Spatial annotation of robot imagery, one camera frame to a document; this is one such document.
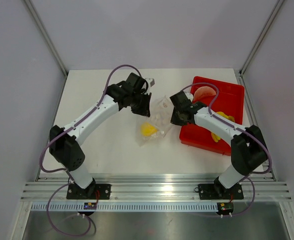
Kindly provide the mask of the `yellow pear toy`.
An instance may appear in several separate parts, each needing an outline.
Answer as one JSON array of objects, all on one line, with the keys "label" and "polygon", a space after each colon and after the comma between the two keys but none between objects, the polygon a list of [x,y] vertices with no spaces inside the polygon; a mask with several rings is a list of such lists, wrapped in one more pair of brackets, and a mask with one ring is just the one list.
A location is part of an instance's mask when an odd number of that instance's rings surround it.
[{"label": "yellow pear toy", "polygon": [[150,124],[149,122],[144,122],[140,126],[140,133],[144,137],[150,137],[158,132],[158,129]]}]

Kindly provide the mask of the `clear zip top bag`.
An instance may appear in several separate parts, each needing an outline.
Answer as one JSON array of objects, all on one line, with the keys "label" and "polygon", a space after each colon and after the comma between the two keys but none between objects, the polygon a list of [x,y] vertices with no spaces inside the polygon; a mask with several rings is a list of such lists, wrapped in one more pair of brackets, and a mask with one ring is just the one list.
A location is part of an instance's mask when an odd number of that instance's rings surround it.
[{"label": "clear zip top bag", "polygon": [[[171,117],[174,106],[170,99],[165,95],[155,99],[150,104],[150,117],[137,116],[135,120],[135,141],[141,147],[147,142],[164,138],[168,131],[172,128]],[[150,123],[158,129],[158,132],[152,136],[142,136],[140,127],[143,123]]]}]

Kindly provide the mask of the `watermelon slice toy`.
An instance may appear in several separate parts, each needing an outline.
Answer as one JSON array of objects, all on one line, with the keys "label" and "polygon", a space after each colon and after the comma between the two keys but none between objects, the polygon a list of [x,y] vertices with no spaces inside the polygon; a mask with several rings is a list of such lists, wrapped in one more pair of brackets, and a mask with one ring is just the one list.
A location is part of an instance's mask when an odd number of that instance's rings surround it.
[{"label": "watermelon slice toy", "polygon": [[201,86],[194,92],[193,101],[198,102],[208,97],[214,97],[216,94],[216,91],[212,87]]}]

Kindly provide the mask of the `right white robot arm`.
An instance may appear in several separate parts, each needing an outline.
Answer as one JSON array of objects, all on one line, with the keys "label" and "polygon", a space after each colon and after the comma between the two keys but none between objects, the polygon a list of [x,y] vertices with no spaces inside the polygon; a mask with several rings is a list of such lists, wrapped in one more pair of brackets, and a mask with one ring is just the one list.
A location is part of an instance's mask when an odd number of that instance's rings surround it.
[{"label": "right white robot arm", "polygon": [[226,198],[232,188],[271,157],[259,127],[245,127],[211,110],[211,106],[188,99],[184,91],[170,97],[173,113],[170,122],[177,126],[195,125],[221,137],[231,147],[231,164],[211,184],[211,196]]}]

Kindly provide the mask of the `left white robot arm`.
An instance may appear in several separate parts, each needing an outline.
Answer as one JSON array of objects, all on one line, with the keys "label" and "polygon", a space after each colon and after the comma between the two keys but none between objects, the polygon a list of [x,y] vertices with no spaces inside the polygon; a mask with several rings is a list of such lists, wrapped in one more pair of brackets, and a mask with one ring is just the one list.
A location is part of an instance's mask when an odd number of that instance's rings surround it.
[{"label": "left white robot arm", "polygon": [[132,72],[126,80],[108,85],[102,99],[76,120],[50,129],[49,153],[67,171],[68,200],[110,198],[111,185],[96,183],[84,164],[86,157],[81,146],[99,125],[123,108],[129,107],[133,114],[149,117],[150,89],[154,84],[153,78],[142,78]]}]

